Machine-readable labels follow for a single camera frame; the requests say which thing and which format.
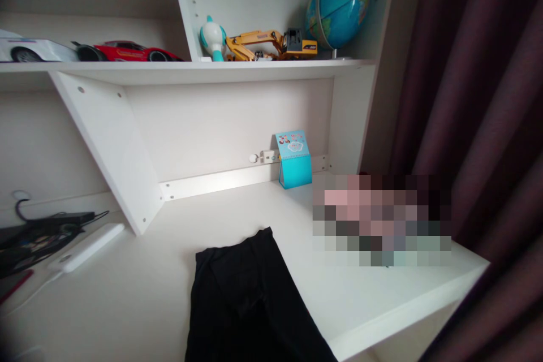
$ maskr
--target black cloth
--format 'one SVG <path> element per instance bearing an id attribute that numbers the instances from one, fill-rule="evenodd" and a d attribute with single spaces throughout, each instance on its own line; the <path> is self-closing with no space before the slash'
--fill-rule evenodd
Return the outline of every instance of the black cloth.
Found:
<path id="1" fill-rule="evenodd" d="M 185 361 L 337 362 L 271 228 L 196 254 Z"/>

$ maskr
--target white and teal toy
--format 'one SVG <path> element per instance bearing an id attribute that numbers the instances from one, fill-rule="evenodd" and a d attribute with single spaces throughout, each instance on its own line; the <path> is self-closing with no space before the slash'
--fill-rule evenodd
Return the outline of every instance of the white and teal toy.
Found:
<path id="1" fill-rule="evenodd" d="M 200 28 L 200 41 L 205 50 L 213 57 L 213 61 L 224 61 L 226 52 L 226 32 L 208 16 L 208 22 Z"/>

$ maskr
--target globe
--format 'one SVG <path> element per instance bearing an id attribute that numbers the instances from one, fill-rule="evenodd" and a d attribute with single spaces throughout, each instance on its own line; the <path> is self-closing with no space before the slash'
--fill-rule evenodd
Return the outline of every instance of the globe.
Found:
<path id="1" fill-rule="evenodd" d="M 317 40 L 327 49 L 343 47 L 360 30 L 369 0 L 320 0 L 321 23 L 326 38 L 323 38 L 318 26 L 316 1 L 310 0 L 307 5 L 305 31 L 308 39 Z"/>

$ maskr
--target toy wheel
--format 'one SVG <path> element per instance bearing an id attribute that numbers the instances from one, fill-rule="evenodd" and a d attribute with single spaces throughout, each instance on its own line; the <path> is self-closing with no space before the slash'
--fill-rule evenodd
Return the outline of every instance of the toy wheel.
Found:
<path id="1" fill-rule="evenodd" d="M 160 51 L 151 51 L 148 59 L 151 62 L 166 62 L 170 60 L 170 57 Z"/>
<path id="2" fill-rule="evenodd" d="M 97 48 L 94 48 L 90 45 L 80 45 L 76 49 L 77 57 L 80 61 L 85 62 L 96 62 L 96 61 L 107 61 L 107 57 L 102 51 Z"/>
<path id="3" fill-rule="evenodd" d="M 11 56 L 16 62 L 43 62 L 38 54 L 28 48 L 15 48 Z"/>

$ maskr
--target red sports car model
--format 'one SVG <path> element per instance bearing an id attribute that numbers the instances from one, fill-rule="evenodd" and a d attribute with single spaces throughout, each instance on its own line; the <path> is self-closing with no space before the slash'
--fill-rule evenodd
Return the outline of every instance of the red sports car model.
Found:
<path id="1" fill-rule="evenodd" d="M 77 46 L 80 61 L 182 61 L 168 51 L 146 48 L 133 41 L 108 41 L 95 46 L 82 45 L 75 41 L 72 43 Z"/>

